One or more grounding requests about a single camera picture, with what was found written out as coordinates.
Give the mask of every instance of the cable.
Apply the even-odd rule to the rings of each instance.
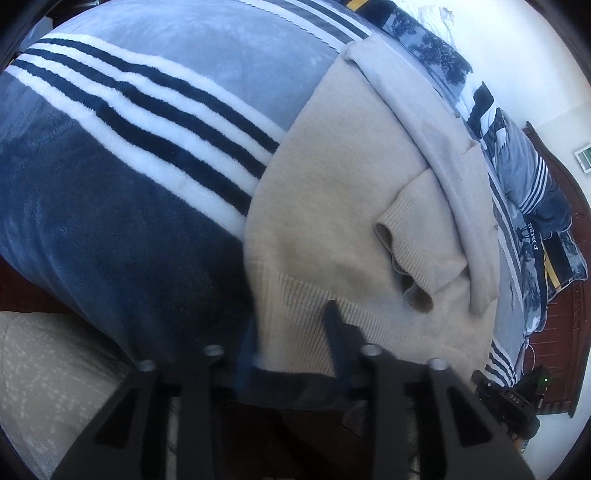
[[[535,350],[534,347],[531,345],[529,339],[527,340],[527,345],[525,346],[525,352],[527,352],[527,349],[531,348],[531,353],[534,355],[534,365],[531,367],[531,370],[533,370],[535,368]],[[525,352],[523,353],[523,364],[521,365],[521,373],[524,374],[523,371],[523,366],[525,365]]]

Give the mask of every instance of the metal bolt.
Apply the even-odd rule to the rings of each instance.
[[[366,343],[361,347],[361,354],[364,356],[378,356],[382,353],[382,349],[373,343]]]
[[[203,349],[203,353],[206,356],[222,356],[223,355],[223,347],[221,345],[207,345]]]
[[[429,368],[440,372],[442,370],[447,370],[449,368],[449,363],[447,363],[447,360],[444,358],[431,358],[429,360]]]
[[[153,372],[156,370],[156,363],[153,360],[142,360],[138,363],[138,370],[140,372]]]

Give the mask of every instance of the wall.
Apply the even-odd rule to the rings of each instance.
[[[458,51],[521,127],[543,125],[591,100],[568,48],[525,0],[404,0],[453,12]]]
[[[521,127],[529,120],[579,182],[591,203],[591,173],[574,152],[591,143],[591,86],[556,32],[525,0],[405,0],[453,11],[456,47]],[[591,415],[591,361],[575,416],[540,417],[524,452],[537,480],[546,480]]]
[[[591,101],[546,122],[534,125],[540,137],[554,155],[569,169],[591,203],[591,174],[583,169],[574,152],[591,144]],[[574,445],[591,416],[591,361],[577,411],[571,419],[567,414],[540,417],[540,431],[527,446],[524,458],[538,480],[545,480],[560,464]]]

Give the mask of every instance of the knit sweater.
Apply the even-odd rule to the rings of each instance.
[[[379,37],[337,58],[255,192],[245,265],[259,366],[332,374],[321,316],[397,357],[486,364],[499,281],[486,163],[461,119]]]

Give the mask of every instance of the pillowcase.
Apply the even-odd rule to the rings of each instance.
[[[548,301],[576,280],[587,280],[587,262],[570,231],[555,232],[543,240]]]

